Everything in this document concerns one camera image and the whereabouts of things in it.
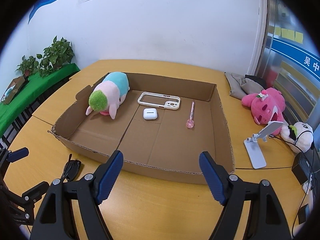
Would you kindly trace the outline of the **black sunglasses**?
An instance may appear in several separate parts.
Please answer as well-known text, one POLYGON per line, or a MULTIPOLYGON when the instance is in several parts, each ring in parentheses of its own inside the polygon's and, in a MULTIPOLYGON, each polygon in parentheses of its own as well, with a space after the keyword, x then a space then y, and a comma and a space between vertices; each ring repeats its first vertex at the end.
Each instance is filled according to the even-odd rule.
POLYGON ((64 182, 67 181, 74 181, 77 177, 81 167, 81 161, 72 159, 72 154, 69 155, 68 161, 63 168, 63 173, 61 175, 60 180, 64 182))

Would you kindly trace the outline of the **pink transparent pen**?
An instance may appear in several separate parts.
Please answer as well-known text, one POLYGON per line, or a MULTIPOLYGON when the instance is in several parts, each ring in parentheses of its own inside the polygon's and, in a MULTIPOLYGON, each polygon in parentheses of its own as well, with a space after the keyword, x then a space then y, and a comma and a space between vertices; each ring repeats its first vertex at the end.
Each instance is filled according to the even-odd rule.
POLYGON ((189 119, 186 122, 186 127, 188 129, 192 129, 194 127, 194 109, 195 109, 195 101, 193 101, 191 104, 189 119))

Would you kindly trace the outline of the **white earbuds case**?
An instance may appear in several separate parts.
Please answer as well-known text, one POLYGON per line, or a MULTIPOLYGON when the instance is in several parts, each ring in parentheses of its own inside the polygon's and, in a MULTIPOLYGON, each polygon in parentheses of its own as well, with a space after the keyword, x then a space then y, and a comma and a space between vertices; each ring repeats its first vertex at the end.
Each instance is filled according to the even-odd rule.
POLYGON ((144 120, 156 120, 158 117, 157 109, 155 108, 145 108, 143 110, 144 120))

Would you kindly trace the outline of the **clear white phone case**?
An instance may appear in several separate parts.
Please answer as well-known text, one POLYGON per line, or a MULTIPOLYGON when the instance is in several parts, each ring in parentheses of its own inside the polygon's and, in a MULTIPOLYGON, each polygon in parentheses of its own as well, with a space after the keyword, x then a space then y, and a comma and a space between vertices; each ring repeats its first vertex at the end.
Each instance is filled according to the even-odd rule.
POLYGON ((178 96, 143 92, 137 100, 138 104, 149 108, 178 110, 181 99, 178 96))

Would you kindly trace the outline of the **black power adapter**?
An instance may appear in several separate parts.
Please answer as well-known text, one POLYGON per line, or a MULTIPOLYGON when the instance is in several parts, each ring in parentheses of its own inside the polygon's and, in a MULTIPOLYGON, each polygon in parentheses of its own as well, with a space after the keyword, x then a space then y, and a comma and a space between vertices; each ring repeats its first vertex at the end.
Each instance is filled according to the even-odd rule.
POLYGON ((309 180, 312 173, 311 161, 303 153, 299 153, 294 158, 291 171, 302 185, 309 180))

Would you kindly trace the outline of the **brown tissue box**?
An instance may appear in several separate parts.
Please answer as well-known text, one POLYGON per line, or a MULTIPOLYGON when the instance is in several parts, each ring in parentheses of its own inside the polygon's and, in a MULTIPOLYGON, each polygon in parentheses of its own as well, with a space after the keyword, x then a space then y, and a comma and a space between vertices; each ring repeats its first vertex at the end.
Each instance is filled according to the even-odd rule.
POLYGON ((14 78, 4 92, 1 98, 1 103, 8 105, 13 100, 14 96, 19 92, 24 83, 24 76, 14 78))

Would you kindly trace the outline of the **green tablecloth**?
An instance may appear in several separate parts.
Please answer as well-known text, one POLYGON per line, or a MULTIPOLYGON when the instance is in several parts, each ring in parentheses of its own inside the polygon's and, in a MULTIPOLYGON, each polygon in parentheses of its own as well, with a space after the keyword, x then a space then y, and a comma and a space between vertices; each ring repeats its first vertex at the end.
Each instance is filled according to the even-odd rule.
POLYGON ((64 78, 77 73, 79 70, 76 64, 71 63, 64 65, 60 70, 45 77, 40 77, 39 73, 32 75, 27 85, 19 91, 8 105, 4 105, 1 102, 1 136, 20 113, 41 94, 64 78))

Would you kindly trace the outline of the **white panda plush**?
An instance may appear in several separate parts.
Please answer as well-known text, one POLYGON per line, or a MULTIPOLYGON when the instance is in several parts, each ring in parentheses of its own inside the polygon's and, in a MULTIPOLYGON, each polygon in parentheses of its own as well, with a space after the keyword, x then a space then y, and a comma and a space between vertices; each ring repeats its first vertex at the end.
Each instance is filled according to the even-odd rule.
POLYGON ((309 124, 303 122, 283 125, 280 136, 295 154, 307 152, 313 143, 313 129, 309 124))

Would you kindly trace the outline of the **small green potted plant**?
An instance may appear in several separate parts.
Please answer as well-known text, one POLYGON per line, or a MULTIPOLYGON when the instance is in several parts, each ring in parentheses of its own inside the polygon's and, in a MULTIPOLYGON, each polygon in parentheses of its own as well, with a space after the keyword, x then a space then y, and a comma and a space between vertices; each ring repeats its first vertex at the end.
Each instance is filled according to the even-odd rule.
POLYGON ((33 56, 22 56, 22 62, 17 65, 16 72, 21 72, 24 76, 31 76, 38 70, 39 62, 33 56))

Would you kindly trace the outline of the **large green potted plant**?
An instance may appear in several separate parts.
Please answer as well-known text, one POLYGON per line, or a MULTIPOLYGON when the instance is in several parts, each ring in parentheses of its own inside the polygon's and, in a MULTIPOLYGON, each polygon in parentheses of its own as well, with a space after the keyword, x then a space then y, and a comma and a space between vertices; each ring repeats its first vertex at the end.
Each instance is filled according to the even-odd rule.
POLYGON ((64 64, 70 64, 74 57, 71 42, 65 38, 54 37, 50 46, 43 49, 43 54, 36 54, 40 61, 38 72, 41 77, 48 76, 59 70, 64 64))

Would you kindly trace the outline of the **pink strawberry bear plush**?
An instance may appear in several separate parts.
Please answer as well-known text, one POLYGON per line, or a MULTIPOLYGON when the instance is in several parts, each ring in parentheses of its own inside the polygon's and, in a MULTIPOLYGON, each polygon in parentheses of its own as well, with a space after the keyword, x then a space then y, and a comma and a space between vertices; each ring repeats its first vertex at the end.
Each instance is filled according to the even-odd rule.
POLYGON ((250 108, 257 125, 267 125, 270 121, 284 122, 285 99, 282 93, 275 88, 248 94, 242 98, 241 103, 250 108))

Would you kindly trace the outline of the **green pink blue plush toy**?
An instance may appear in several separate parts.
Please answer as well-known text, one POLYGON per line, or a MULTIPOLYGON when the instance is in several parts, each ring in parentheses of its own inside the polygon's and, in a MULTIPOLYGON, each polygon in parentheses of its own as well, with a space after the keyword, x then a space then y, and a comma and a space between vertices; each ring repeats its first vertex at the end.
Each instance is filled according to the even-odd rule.
POLYGON ((88 98, 86 115, 99 112, 101 115, 116 118, 119 106, 125 101, 130 90, 129 80, 123 72, 111 72, 99 83, 88 98))

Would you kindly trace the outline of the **brown cardboard box tray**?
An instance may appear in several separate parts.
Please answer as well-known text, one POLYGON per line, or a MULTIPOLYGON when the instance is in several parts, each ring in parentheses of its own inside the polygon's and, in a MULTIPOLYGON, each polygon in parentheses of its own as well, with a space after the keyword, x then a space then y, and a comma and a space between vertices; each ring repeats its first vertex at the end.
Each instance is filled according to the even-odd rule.
POLYGON ((128 73, 130 91, 116 118, 86 115, 92 86, 76 95, 50 132, 67 148, 105 163, 115 150, 124 156, 125 171, 153 178, 204 184, 200 153, 207 151, 227 172, 234 171, 234 156, 222 103, 214 83, 159 75, 128 73), (143 119, 137 100, 143 92, 181 99, 178 110, 160 109, 156 120, 143 119), (194 127, 188 129, 195 101, 194 127))

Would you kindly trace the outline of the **grey folded cloth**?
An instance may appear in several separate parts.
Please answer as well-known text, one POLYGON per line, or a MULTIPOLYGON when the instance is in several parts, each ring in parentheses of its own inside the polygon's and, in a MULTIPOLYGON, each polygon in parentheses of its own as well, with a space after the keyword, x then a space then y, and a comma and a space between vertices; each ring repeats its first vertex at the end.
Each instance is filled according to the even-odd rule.
POLYGON ((244 96, 264 90, 259 83, 236 73, 225 72, 229 84, 229 95, 241 100, 244 96))

